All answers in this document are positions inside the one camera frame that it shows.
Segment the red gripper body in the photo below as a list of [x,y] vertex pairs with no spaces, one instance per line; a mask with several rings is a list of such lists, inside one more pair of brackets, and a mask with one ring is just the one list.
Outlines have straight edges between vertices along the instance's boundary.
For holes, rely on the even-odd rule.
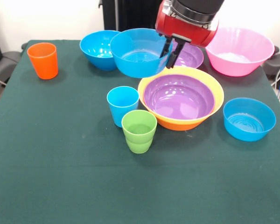
[[164,0],[159,7],[155,29],[165,37],[204,48],[214,38],[218,24],[216,12],[197,11],[195,6],[185,6],[182,0]]

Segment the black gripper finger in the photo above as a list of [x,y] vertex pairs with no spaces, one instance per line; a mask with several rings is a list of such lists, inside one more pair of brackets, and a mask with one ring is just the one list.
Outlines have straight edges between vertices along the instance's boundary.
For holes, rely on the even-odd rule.
[[160,54],[160,58],[162,58],[169,52],[169,47],[171,45],[171,42],[172,42],[172,38],[166,36],[166,41],[165,41],[164,47],[162,49],[162,52]]
[[168,69],[171,69],[174,67],[174,65],[179,57],[179,54],[181,53],[181,51],[184,47],[184,44],[185,44],[184,41],[176,41],[176,42],[177,42],[177,46],[176,46],[175,50],[171,52],[170,57],[168,58],[168,62],[166,64],[166,67]]

